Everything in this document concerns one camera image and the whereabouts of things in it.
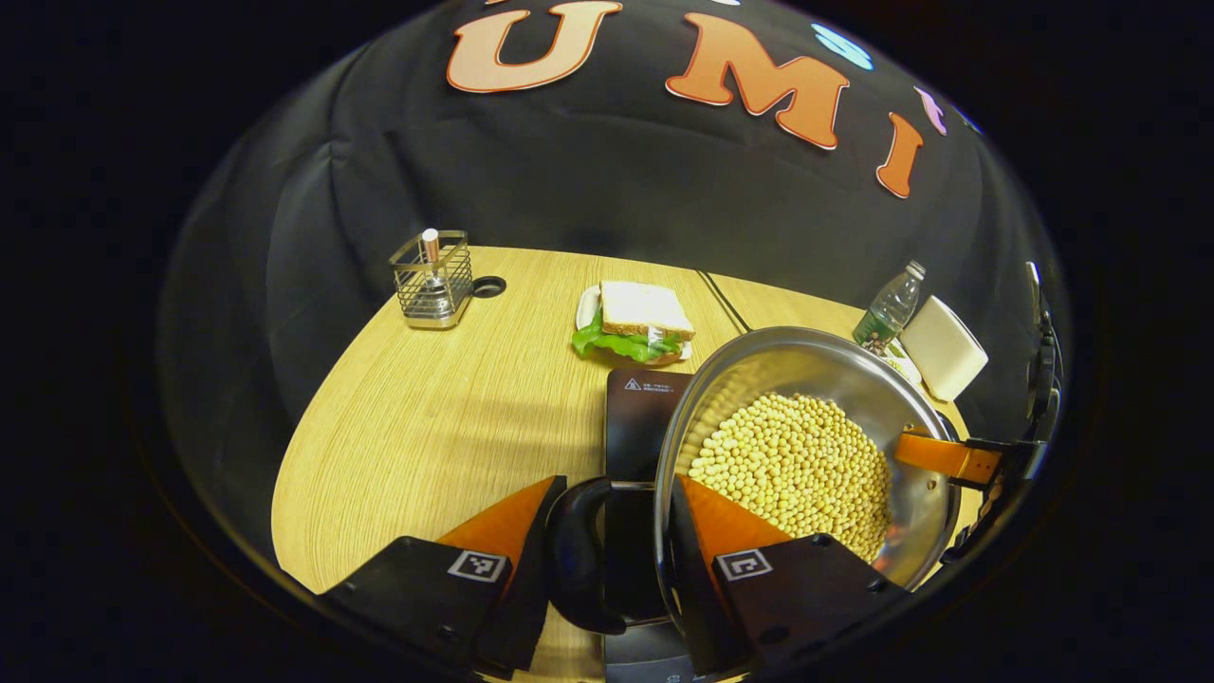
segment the white tissue box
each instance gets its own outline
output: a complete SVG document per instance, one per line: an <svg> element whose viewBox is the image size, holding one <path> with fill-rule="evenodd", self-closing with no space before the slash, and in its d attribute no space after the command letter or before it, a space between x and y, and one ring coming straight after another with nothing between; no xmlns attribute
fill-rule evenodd
<svg viewBox="0 0 1214 683"><path fill-rule="evenodd" d="M978 340L943 301L929 296L901 334L902 347L941 402L952 402L986 368Z"/></svg>

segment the black cooktop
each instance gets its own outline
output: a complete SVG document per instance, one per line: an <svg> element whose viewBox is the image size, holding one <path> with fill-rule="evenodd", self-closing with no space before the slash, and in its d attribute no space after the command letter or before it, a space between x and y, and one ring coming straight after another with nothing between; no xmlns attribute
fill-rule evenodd
<svg viewBox="0 0 1214 683"><path fill-rule="evenodd" d="M606 471L613 482L648 482L675 406L691 376L617 369L607 376ZM653 567L653 493L614 491L605 506L603 599L622 615L666 614Z"/></svg>
<svg viewBox="0 0 1214 683"><path fill-rule="evenodd" d="M607 376L607 477L653 482L662 440L691 377L648 369ZM603 601L629 620L665 616L653 564L653 493L617 490L603 508ZM687 649L670 622L607 636L603 660L608 683L693 681Z"/></svg>

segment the black pot handle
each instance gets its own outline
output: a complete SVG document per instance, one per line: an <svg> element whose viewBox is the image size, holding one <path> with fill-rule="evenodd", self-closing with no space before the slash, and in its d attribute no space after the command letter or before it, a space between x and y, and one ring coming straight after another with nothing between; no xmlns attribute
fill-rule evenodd
<svg viewBox="0 0 1214 683"><path fill-rule="evenodd" d="M568 489L548 513L544 571L548 598L574 626L618 636L624 617L603 604L603 550L595 516L611 496L611 480L599 477Z"/></svg>

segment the bread slice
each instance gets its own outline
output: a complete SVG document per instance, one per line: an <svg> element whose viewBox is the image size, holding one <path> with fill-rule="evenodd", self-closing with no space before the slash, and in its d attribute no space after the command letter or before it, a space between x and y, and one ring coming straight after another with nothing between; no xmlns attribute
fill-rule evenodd
<svg viewBox="0 0 1214 683"><path fill-rule="evenodd" d="M654 326L663 332L677 331L691 341L696 329L669 286L605 279L600 283L603 306L603 331L608 334L648 334Z"/></svg>

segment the wooden table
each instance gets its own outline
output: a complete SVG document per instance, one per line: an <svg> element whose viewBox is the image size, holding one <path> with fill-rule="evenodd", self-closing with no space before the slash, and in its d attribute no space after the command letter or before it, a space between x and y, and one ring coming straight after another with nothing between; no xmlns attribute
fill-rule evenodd
<svg viewBox="0 0 1214 683"><path fill-rule="evenodd" d="M458 326L409 328L396 297L329 372L278 474L272 512L282 568L320 593L393 539L433 540L552 474L603 474L603 362L569 345L578 296L601 279L673 288L696 325L694 372L742 330L696 271L561 251L471 246L473 273L506 289L473 298ZM849 335L863 312L806 294L714 275L753 328ZM968 438L952 404L935 408ZM975 518L977 496L960 519ZM602 638L551 607L531 672L515 681L602 681Z"/></svg>

